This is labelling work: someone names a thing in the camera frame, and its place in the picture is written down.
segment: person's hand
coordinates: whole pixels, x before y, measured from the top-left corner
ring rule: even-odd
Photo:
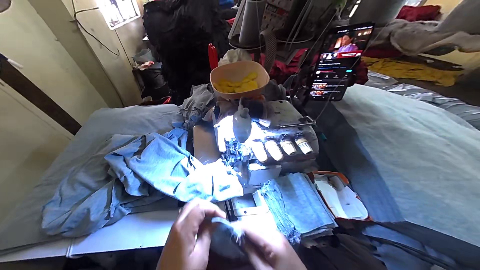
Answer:
[[[206,200],[194,199],[186,204],[170,229],[157,270],[206,269],[212,217],[225,218],[226,214]]]
[[[243,229],[247,236],[245,252],[255,270],[306,270],[295,250],[279,231]]]

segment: electrical wire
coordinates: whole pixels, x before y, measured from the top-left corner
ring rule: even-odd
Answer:
[[[99,9],[99,7],[96,7],[96,8],[91,8],[91,9],[86,9],[86,10],[80,10],[80,11],[76,11],[75,10],[75,3],[73,2],[72,0],[72,7],[73,7],[73,19],[74,21],[80,26],[80,28],[82,28],[89,36],[93,37],[98,43],[100,43],[103,47],[105,47],[109,52],[113,53],[114,55],[116,56],[120,56],[120,51],[117,49],[117,53],[115,53],[114,51],[110,50],[105,44],[103,44],[103,42],[101,42],[96,36],[94,36],[93,34],[91,34],[90,32],[87,31],[87,29],[85,29],[85,27],[80,23],[80,21],[77,19],[77,14],[79,13],[82,13],[82,12],[85,12],[85,11],[91,11],[91,10],[97,10]]]
[[[125,47],[123,46],[123,43],[122,43],[121,40],[120,40],[120,37],[119,37],[119,34],[117,33],[117,30],[115,29],[114,31],[115,31],[115,34],[117,34],[117,38],[119,39],[120,45],[121,45],[121,47],[122,47],[122,49],[123,49],[123,52],[124,52],[125,55],[127,56],[128,63],[130,64],[130,66],[133,66],[133,65],[132,65],[132,62],[130,62],[130,57],[128,57],[127,51],[125,50]]]

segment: yellow cloth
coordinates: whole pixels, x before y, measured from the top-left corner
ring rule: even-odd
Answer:
[[[428,67],[422,64],[398,61],[392,58],[362,57],[368,69],[393,78],[417,79],[432,81],[439,86],[452,86],[462,71],[446,71]]]

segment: sewing machine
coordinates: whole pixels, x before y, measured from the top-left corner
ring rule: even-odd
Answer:
[[[315,170],[318,139],[310,117],[302,116],[286,100],[264,103],[263,119],[252,118],[249,138],[240,143],[233,132],[233,116],[213,116],[213,128],[193,129],[194,155],[207,164],[222,159],[229,173],[238,176],[244,196],[226,203],[236,218],[268,212],[258,188],[286,172]]]

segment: smartphone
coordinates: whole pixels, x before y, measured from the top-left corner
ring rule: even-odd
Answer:
[[[313,100],[339,101],[355,79],[353,69],[372,36],[374,23],[346,25],[328,31],[311,78]]]

